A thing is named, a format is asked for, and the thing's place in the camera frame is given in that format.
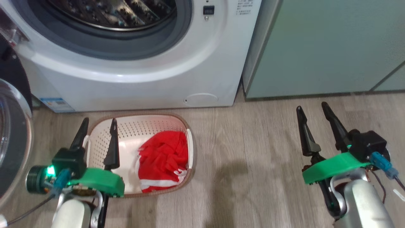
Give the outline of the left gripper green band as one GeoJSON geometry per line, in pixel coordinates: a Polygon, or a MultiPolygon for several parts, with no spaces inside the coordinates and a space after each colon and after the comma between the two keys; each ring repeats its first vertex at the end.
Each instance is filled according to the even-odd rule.
{"type": "MultiPolygon", "coordinates": [[[[84,118],[70,145],[70,149],[83,147],[88,126],[89,118],[84,118]]],[[[119,137],[116,119],[112,119],[110,135],[109,147],[104,159],[104,170],[100,168],[87,168],[80,179],[68,182],[69,187],[79,185],[96,191],[98,204],[92,211],[90,228],[104,228],[109,199],[124,197],[125,183],[123,179],[111,172],[111,170],[120,167],[119,137]]]]}

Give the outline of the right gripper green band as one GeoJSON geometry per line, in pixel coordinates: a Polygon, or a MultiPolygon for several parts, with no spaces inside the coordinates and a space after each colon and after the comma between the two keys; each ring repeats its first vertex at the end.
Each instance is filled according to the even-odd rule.
{"type": "MultiPolygon", "coordinates": [[[[322,102],[322,110],[330,123],[336,149],[341,152],[348,152],[352,145],[347,138],[348,131],[327,102],[322,102]]],[[[303,156],[318,156],[321,151],[320,145],[315,142],[310,132],[307,124],[308,119],[301,106],[296,108],[296,115],[303,156]]],[[[344,178],[366,180],[365,168],[370,165],[370,162],[360,162],[350,153],[342,153],[303,169],[302,176],[305,184],[318,184],[320,186],[329,214],[334,219],[340,219],[346,213],[347,206],[344,196],[336,191],[333,182],[344,178]]]]}

